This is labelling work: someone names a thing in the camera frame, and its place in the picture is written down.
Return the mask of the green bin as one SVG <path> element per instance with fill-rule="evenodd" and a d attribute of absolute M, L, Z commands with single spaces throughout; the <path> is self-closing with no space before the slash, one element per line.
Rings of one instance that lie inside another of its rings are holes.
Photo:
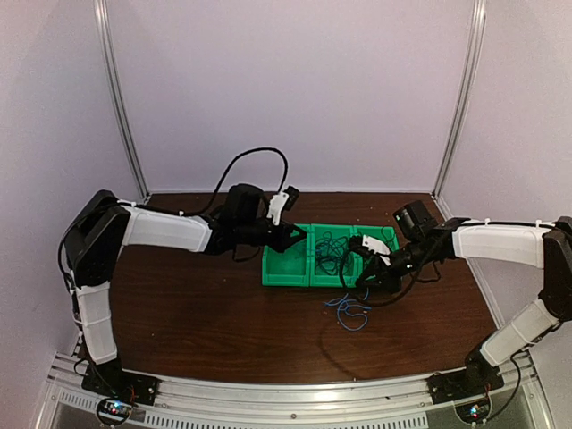
<path fill-rule="evenodd" d="M 262 284 L 266 287 L 308 287 L 310 258 L 307 249 L 307 239 L 283 253 L 266 247 L 262 259 Z"/>
<path fill-rule="evenodd" d="M 382 240 L 393 252 L 399 249 L 399 243 L 395 230 L 387 226 L 356 226 L 354 236 L 369 235 L 379 240 Z M 367 262 L 358 254 L 356 255 L 357 262 L 357 277 L 361 274 L 364 262 Z"/>
<path fill-rule="evenodd" d="M 348 287 L 353 287 L 358 272 L 358 263 L 353 253 L 342 261 L 353 236 L 349 225 L 319 224 L 310 225 L 310 283 L 317 288 L 341 288 L 340 266 Z"/>

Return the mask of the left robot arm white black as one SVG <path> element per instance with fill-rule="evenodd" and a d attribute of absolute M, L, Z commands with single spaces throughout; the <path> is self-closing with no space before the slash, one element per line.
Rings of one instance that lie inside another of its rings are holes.
<path fill-rule="evenodd" d="M 68 227 L 57 251 L 95 384 L 110 397 L 123 395 L 129 387 L 114 339 L 109 299 L 125 248 L 174 248 L 219 256 L 246 245 L 283 253 L 307 237 L 306 231 L 282 218 L 298 197 L 293 187 L 267 198 L 260 188 L 241 183 L 231 187 L 222 205 L 189 213 L 143 206 L 120 200 L 109 190 L 98 191 Z"/>

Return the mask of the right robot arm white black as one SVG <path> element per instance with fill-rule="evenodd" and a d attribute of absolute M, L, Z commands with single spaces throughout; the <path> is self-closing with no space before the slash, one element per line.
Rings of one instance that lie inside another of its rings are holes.
<path fill-rule="evenodd" d="M 376 309 L 364 331 L 359 377 L 383 379 L 461 365 L 494 324 L 536 297 L 543 273 L 489 259 L 448 261 L 442 279 L 416 284 L 401 301 Z"/>

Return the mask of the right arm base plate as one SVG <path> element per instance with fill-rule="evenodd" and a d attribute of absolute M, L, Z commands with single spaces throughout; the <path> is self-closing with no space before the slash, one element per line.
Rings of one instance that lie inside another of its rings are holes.
<path fill-rule="evenodd" d="M 484 396 L 504 386 L 503 377 L 496 371 L 481 376 L 476 370 L 466 368 L 434 373 L 426 382 L 434 405 Z"/>

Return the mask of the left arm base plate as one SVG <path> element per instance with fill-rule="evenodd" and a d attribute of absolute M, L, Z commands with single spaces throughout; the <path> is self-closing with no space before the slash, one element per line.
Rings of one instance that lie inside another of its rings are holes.
<path fill-rule="evenodd" d="M 89 367 L 83 376 L 81 388 L 99 395 L 124 402 L 153 406 L 159 380 L 154 376 L 120 371 L 104 374 Z"/>

